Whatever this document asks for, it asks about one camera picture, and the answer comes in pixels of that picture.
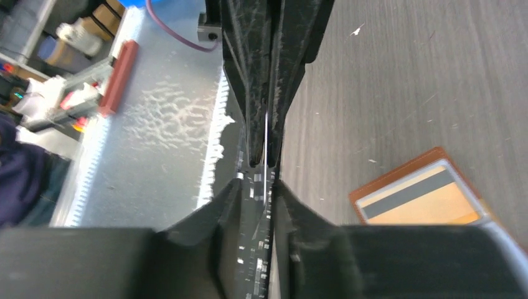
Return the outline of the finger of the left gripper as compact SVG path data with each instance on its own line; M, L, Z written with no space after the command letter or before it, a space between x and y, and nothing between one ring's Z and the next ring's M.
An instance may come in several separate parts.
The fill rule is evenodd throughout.
M221 28L224 70L245 122L248 163L260 164L270 67L267 1L207 1L207 20Z
M334 1L276 1L268 98L268 166L280 160L288 109L314 62L328 25Z

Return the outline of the brown leather card holder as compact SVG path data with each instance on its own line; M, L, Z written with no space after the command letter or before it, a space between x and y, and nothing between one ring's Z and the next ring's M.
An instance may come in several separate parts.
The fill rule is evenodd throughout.
M485 225L510 237L442 147L435 147L349 194L367 225Z

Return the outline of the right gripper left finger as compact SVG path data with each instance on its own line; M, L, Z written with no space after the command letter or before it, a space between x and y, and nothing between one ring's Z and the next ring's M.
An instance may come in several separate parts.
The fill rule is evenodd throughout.
M1 230L2 298L234 298L231 180L174 226Z

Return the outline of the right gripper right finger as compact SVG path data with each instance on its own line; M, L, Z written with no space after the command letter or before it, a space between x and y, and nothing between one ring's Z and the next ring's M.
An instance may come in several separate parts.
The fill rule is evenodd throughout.
M527 256L493 225L334 225L281 181L282 298L526 298Z

